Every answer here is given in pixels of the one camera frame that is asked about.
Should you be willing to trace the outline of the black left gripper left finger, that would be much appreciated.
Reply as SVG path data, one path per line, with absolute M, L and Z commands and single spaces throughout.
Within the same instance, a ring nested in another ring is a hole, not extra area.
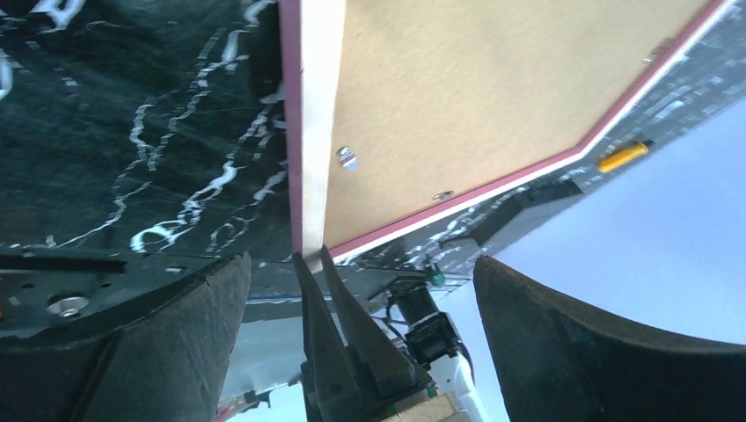
M 1 342 L 4 421 L 210 421 L 251 284 L 247 253 Z

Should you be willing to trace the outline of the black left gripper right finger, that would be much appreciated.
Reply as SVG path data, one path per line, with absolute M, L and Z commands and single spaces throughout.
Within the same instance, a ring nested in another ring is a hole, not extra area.
M 744 346 L 634 322 L 488 256 L 473 283 L 511 420 L 744 420 Z

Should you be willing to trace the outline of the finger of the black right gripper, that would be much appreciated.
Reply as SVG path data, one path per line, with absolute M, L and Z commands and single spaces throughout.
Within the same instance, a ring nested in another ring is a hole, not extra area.
M 355 299 L 340 277 L 326 246 L 319 257 L 334 308 L 347 343 L 369 374 L 381 397 L 393 397 L 417 385 L 417 373 L 411 361 L 388 339 Z
M 294 253 L 292 262 L 302 294 L 306 362 L 301 371 L 308 420 L 350 421 L 363 407 L 354 368 L 303 256 Z

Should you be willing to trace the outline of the pink picture frame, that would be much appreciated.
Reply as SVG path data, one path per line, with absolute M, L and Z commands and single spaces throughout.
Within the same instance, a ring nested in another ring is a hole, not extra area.
M 318 269 L 587 156 L 728 1 L 282 1 L 290 224 Z

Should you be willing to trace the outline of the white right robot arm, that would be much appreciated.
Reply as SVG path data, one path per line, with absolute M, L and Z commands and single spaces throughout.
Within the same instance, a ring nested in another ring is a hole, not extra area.
M 347 289 L 329 250 L 318 257 L 327 294 L 303 256 L 292 257 L 302 296 L 300 382 L 308 420 L 488 419 L 468 349 L 429 291 L 445 283 L 437 264 L 384 287 L 386 313 L 375 317 Z

